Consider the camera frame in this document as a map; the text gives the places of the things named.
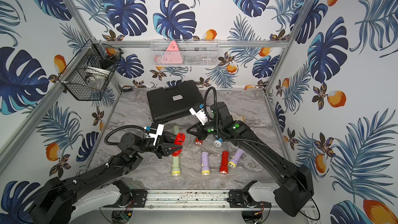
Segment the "green flashlight back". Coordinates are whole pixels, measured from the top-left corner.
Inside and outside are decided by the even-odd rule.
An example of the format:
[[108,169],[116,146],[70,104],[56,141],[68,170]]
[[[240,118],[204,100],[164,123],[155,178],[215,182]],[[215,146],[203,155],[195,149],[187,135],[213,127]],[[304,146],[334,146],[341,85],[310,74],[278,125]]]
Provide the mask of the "green flashlight back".
[[180,133],[180,126],[178,126],[178,125],[173,126],[173,133],[175,135],[179,134]]

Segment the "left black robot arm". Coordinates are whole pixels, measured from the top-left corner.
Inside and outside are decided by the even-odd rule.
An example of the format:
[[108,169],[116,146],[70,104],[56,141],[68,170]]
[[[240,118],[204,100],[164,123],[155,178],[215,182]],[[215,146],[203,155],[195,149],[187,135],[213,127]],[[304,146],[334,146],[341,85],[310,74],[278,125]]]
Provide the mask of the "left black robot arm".
[[74,218],[102,206],[118,204],[129,206],[132,197],[129,187],[116,181],[103,189],[100,186],[112,179],[129,174],[142,162],[142,153],[153,152],[159,159],[182,150],[182,133],[174,135],[164,131],[161,124],[150,127],[125,125],[108,133],[104,142],[112,145],[109,138],[124,129],[138,129],[144,136],[126,133],[115,145],[121,150],[117,155],[86,173],[64,180],[48,180],[34,195],[29,215],[35,224],[68,224]]

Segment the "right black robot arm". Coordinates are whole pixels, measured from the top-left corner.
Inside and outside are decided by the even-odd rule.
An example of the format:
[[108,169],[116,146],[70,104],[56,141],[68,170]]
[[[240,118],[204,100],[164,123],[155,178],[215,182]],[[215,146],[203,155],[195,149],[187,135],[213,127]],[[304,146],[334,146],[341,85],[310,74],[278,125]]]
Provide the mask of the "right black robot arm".
[[241,191],[240,200],[230,200],[233,206],[256,207],[260,203],[276,204],[287,215],[295,217],[312,199],[314,186],[310,169],[285,159],[262,142],[252,129],[240,120],[234,120],[224,102],[206,100],[190,107],[189,112],[199,120],[187,132],[198,140],[214,135],[222,142],[230,142],[249,154],[272,176],[273,186],[253,180]]

